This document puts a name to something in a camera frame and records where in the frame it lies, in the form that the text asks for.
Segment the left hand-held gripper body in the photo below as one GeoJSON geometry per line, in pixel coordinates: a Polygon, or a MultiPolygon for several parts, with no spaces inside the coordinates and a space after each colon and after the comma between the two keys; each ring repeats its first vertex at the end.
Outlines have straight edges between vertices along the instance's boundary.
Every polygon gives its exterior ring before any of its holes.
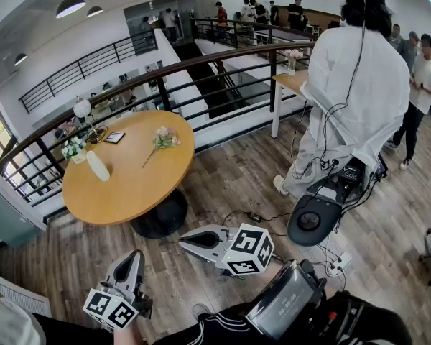
{"type": "Polygon", "coordinates": [[[96,289],[91,288],[83,311],[97,322],[121,331],[137,316],[151,318],[152,307],[153,300],[141,291],[101,282],[96,289]]]}

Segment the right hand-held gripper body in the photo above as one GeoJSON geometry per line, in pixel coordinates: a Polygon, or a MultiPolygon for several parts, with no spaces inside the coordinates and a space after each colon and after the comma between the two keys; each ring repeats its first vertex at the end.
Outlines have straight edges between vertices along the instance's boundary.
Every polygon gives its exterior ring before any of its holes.
{"type": "Polygon", "coordinates": [[[267,229],[242,223],[236,233],[229,233],[215,266],[239,277],[263,273],[273,251],[274,243],[267,229]]]}

